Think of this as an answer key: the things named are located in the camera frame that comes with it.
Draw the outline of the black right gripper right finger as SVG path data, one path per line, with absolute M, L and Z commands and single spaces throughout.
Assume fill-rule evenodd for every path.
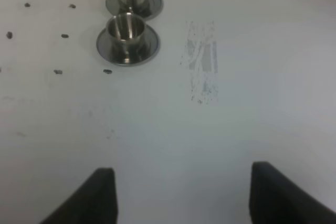
M 335 212 L 318 202 L 269 162 L 251 167 L 252 223 L 335 223 Z

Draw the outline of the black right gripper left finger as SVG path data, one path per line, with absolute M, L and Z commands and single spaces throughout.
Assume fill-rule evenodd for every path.
M 42 223 L 117 223 L 118 199 L 112 168 L 99 168 Z

